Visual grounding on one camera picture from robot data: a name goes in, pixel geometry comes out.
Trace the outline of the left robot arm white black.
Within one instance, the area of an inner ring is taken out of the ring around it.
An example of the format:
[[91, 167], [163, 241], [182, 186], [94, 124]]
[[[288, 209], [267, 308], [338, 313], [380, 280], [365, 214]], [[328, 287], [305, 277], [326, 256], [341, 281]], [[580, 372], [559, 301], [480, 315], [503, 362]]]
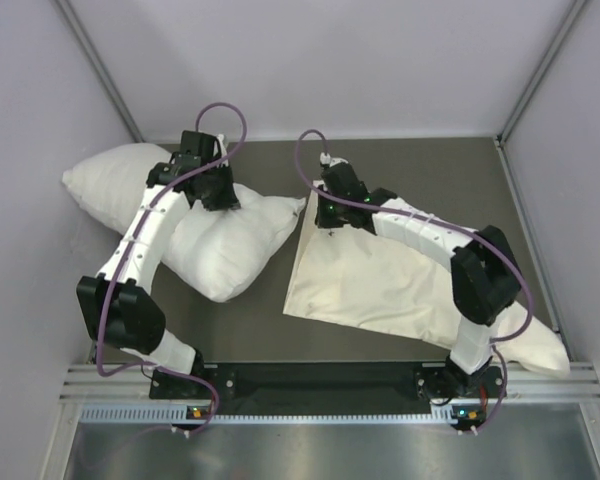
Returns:
[[173, 372], [172, 384], [189, 397], [206, 387], [203, 356], [168, 331], [151, 287], [171, 236], [194, 206], [211, 212], [239, 208], [230, 157], [222, 135], [184, 131], [179, 149], [149, 171], [138, 209], [112, 256], [76, 287], [98, 349], [116, 348], [142, 366]]

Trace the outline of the cream pillowcase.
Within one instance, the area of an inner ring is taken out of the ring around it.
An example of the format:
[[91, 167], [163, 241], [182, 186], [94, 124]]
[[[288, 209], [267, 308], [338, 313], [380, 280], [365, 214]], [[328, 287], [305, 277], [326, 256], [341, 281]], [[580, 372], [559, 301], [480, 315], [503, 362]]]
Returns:
[[316, 226], [319, 197], [312, 195], [302, 223], [284, 313], [379, 333], [423, 340], [450, 351], [467, 374], [492, 356], [503, 341], [505, 359], [525, 368], [564, 376], [570, 370], [562, 341], [526, 309], [513, 303], [491, 326], [477, 325], [456, 307], [451, 258], [469, 244], [468, 233], [436, 225], [435, 216], [402, 199], [372, 217], [376, 234], [349, 225]]

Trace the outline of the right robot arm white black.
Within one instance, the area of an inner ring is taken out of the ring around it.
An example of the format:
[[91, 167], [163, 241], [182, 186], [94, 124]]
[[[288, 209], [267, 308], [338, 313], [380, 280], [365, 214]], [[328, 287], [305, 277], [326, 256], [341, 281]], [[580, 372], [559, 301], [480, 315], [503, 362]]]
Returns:
[[504, 233], [491, 225], [481, 230], [454, 226], [420, 212], [389, 190], [370, 191], [345, 159], [323, 153], [320, 167], [317, 227], [350, 226], [397, 241], [450, 273], [460, 324], [437, 390], [451, 399], [472, 394], [490, 366], [499, 316], [521, 290], [520, 272]]

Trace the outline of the white pillow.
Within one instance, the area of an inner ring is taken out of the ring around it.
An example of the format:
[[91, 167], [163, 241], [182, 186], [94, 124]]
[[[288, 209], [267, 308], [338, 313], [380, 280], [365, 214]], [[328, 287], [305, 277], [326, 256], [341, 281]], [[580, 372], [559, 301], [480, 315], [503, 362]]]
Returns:
[[[81, 209], [124, 234], [138, 208], [151, 168], [170, 153], [154, 144], [121, 145], [78, 163], [62, 183]], [[304, 198], [263, 196], [236, 183], [241, 207], [209, 212], [201, 204], [178, 224], [162, 262], [215, 302], [243, 293], [295, 230]]]

